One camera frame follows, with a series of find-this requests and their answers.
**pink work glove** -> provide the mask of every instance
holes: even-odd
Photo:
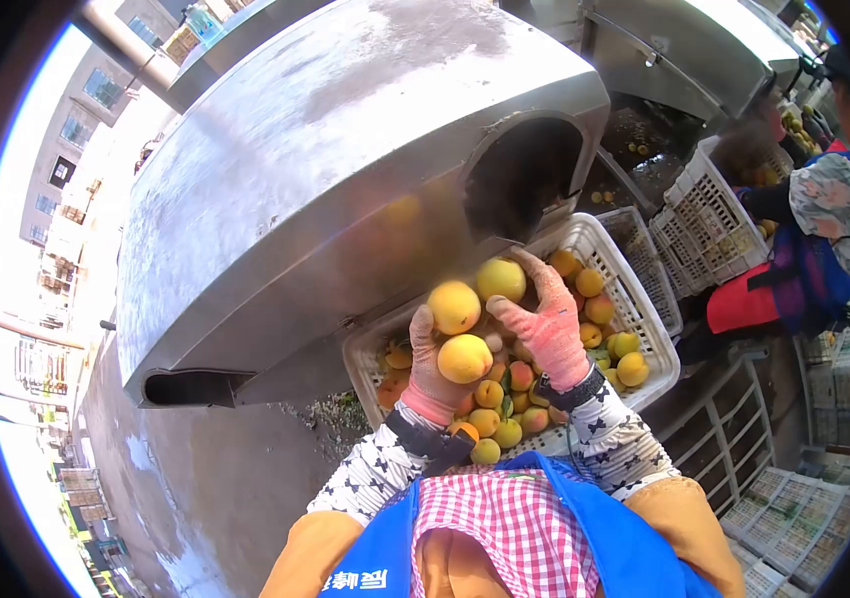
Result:
[[[411,378],[408,388],[402,392],[402,402],[416,413],[435,424],[447,426],[452,423],[461,400],[474,392],[480,380],[470,384],[455,384],[438,371],[438,349],[441,348],[431,336],[434,314],[428,305],[415,312],[408,327],[411,338]]]
[[[589,365],[581,343],[578,307],[558,272],[537,257],[512,248],[512,257],[535,281],[538,312],[514,305],[501,295],[488,298],[488,312],[497,317],[531,351],[551,380],[551,388],[566,392],[585,379]]]

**black cap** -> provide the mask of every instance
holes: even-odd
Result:
[[[843,79],[850,82],[850,57],[842,44],[833,44],[827,49],[823,73],[831,81]]]

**checkered fabric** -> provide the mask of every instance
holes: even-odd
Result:
[[[422,480],[411,554],[425,532],[454,529],[484,547],[514,598],[594,596],[598,573],[584,532],[543,472],[490,469]],[[411,562],[412,594],[424,598],[418,563]]]

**floral shirt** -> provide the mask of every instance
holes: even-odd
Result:
[[[831,240],[840,266],[850,275],[850,160],[824,154],[790,174],[790,209],[805,234]]]

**wet floor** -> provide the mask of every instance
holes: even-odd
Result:
[[[337,465],[334,447],[287,406],[136,410],[111,341],[75,430],[91,441],[136,574],[157,596],[257,595]]]

